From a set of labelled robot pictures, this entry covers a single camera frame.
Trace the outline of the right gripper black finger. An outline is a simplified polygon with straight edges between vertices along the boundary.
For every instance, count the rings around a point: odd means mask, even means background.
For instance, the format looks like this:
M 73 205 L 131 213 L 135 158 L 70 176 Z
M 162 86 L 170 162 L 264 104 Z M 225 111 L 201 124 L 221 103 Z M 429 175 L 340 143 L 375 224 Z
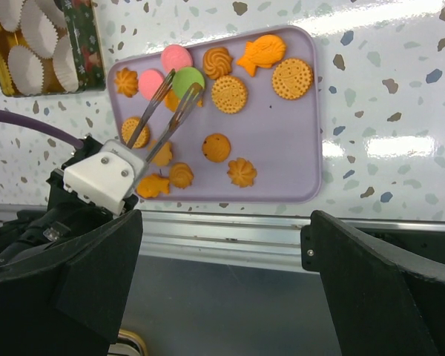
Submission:
M 130 211 L 0 265 L 0 355 L 106 355 L 117 341 L 142 239 Z

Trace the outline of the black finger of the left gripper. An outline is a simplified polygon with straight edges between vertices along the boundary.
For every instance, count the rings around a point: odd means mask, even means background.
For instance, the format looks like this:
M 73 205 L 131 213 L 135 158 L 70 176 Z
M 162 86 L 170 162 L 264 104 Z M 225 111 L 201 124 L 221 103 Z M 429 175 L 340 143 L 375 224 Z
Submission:
M 445 265 L 311 214 L 317 269 L 343 355 L 445 355 Z

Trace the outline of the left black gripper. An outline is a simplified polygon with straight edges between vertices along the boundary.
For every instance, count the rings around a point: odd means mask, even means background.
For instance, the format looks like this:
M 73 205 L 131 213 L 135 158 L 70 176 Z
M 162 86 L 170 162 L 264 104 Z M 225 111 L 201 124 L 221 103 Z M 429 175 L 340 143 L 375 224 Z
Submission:
M 96 154 L 103 145 L 94 139 L 85 139 L 82 148 L 50 174 L 47 208 L 21 210 L 15 220 L 0 227 L 0 271 L 11 263 L 93 231 L 134 208 L 137 198 L 133 193 L 124 199 L 123 211 L 116 216 L 64 189 L 64 169 Z

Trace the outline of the small orange fish cookie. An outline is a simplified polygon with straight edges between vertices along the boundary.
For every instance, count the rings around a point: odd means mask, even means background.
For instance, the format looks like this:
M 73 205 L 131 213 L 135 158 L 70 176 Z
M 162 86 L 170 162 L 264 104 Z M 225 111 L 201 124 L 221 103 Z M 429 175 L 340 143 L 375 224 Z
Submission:
M 165 106 L 168 110 L 170 110 L 171 112 L 175 112 L 178 107 L 180 106 L 180 103 L 182 101 L 185 101 L 185 103 L 182 105 L 182 109 L 188 109 L 190 107 L 190 98 L 194 99 L 196 97 L 195 94 L 184 94 L 182 98 L 179 98 L 175 92 L 173 90 L 170 90 L 168 92 L 168 94 L 165 97 Z M 195 107 L 198 108 L 202 108 L 203 107 L 203 92 L 199 92 L 198 93 L 198 100 L 196 102 L 196 104 L 194 105 Z

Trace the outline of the gold cookie tin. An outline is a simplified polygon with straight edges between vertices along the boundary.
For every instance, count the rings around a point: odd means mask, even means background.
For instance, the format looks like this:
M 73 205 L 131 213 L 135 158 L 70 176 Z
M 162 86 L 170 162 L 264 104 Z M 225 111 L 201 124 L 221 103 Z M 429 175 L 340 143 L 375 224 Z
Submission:
M 105 89 L 94 1 L 0 1 L 0 87 L 9 97 Z

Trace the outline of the green round cookie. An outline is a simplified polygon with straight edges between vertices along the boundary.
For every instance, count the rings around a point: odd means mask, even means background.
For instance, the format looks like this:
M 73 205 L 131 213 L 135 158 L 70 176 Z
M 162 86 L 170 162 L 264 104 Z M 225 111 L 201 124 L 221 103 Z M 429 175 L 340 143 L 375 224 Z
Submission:
M 175 95 L 181 99 L 193 83 L 199 84 L 205 89 L 205 78 L 195 67 L 183 67 L 179 69 L 172 81 L 172 89 Z

